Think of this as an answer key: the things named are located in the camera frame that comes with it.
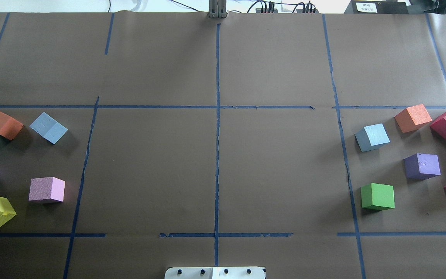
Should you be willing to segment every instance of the orange cube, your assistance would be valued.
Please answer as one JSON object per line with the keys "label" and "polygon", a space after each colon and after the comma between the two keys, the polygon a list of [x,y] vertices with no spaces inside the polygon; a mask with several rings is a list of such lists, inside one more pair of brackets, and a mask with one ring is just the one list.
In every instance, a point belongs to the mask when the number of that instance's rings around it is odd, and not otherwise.
{"label": "orange cube", "polygon": [[402,133],[416,131],[432,122],[431,116],[423,104],[408,107],[395,116]]}
{"label": "orange cube", "polygon": [[0,111],[0,136],[4,136],[11,141],[22,128],[22,123]]}

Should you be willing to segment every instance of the label sticker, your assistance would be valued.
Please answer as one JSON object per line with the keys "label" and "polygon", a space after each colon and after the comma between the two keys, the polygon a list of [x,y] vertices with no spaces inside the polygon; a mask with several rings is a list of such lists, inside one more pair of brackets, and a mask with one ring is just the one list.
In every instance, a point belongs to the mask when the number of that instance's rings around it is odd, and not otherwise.
{"label": "label sticker", "polygon": [[356,3],[357,10],[360,12],[377,12],[375,3]]}

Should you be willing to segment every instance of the white floor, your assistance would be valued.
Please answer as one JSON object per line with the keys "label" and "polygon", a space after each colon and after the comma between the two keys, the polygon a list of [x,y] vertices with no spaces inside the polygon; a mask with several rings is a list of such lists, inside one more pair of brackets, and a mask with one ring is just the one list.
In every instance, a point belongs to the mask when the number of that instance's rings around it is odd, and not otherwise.
{"label": "white floor", "polygon": [[[208,0],[177,0],[198,10],[208,10]],[[246,12],[254,0],[227,0],[228,10]],[[274,2],[298,3],[297,0],[275,0]],[[312,1],[322,14],[343,14],[350,0]],[[107,12],[108,0],[0,0],[0,12]],[[291,12],[293,6],[276,5],[278,12]],[[170,0],[111,0],[111,11],[134,10],[138,12],[190,12]]]}

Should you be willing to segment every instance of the purple cube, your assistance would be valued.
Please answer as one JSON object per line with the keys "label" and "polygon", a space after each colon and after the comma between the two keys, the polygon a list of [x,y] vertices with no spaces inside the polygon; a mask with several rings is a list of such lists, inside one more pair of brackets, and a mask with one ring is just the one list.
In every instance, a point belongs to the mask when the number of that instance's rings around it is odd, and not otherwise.
{"label": "purple cube", "polygon": [[407,178],[425,180],[440,175],[438,156],[417,153],[404,159]]}
{"label": "purple cube", "polygon": [[65,182],[55,177],[32,178],[29,201],[35,203],[58,203],[63,201]]}

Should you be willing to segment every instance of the white bracket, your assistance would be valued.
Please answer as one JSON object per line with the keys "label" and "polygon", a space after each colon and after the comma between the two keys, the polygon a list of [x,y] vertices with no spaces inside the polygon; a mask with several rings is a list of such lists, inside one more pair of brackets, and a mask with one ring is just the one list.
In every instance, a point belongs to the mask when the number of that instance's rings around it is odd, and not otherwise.
{"label": "white bracket", "polygon": [[169,268],[165,279],[266,279],[260,267]]}
{"label": "white bracket", "polygon": [[209,13],[210,18],[225,18],[227,15],[226,0],[209,0]]}

